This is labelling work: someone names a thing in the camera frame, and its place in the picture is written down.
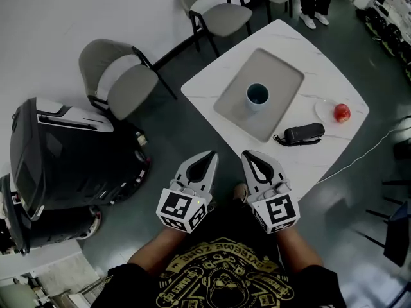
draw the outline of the cup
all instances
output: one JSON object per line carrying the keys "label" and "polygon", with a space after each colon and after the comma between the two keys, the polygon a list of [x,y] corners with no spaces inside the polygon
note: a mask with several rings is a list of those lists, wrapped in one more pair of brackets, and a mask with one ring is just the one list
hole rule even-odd
{"label": "cup", "polygon": [[270,98],[270,92],[261,83],[253,83],[247,88],[245,98],[247,100],[247,106],[257,112],[266,105]]}

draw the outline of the black t-shirt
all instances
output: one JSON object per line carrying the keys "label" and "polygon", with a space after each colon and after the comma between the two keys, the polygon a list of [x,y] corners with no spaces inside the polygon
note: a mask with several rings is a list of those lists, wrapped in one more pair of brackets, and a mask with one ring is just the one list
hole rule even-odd
{"label": "black t-shirt", "polygon": [[92,308],[346,307],[336,273],[310,266],[287,275],[275,237],[247,207],[229,212],[207,216],[157,279],[135,264],[111,269]]}

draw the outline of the apple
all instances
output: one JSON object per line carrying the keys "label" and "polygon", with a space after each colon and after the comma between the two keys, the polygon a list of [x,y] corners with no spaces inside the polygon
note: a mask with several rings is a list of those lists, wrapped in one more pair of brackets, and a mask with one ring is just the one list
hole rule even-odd
{"label": "apple", "polygon": [[346,104],[338,104],[334,108],[334,117],[339,123],[344,123],[351,117],[351,111]]}

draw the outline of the white shoe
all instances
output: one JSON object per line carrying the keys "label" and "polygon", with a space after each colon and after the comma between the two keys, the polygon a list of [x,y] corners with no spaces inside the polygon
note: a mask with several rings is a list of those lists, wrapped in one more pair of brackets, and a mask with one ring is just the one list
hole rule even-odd
{"label": "white shoe", "polygon": [[324,24],[324,25],[329,24],[328,20],[326,19],[324,15],[321,15],[320,13],[315,12],[314,16],[316,19],[320,21],[321,24]]}
{"label": "white shoe", "polygon": [[315,30],[317,27],[315,26],[315,24],[314,24],[314,20],[310,17],[310,16],[308,16],[308,15],[306,15],[306,14],[304,14],[304,13],[300,13],[300,18],[304,21],[304,23],[307,25],[307,27],[309,27],[310,29],[312,29],[312,30]]}

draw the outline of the tabletop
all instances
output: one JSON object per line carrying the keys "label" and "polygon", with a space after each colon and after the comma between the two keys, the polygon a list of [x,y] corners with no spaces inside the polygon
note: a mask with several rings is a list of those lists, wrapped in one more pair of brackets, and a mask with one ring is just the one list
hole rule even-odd
{"label": "tabletop", "polygon": [[[213,105],[241,66],[257,48],[281,58],[304,73],[301,87],[274,134],[322,121],[315,113],[320,99],[345,103],[351,118],[344,124],[326,124],[320,143],[281,146],[262,143],[214,111]],[[281,20],[276,20],[234,46],[182,86],[182,93],[240,157],[244,150],[260,151],[277,159],[290,179],[293,196],[301,199],[333,165],[364,122],[369,108],[345,76],[311,42]]]}

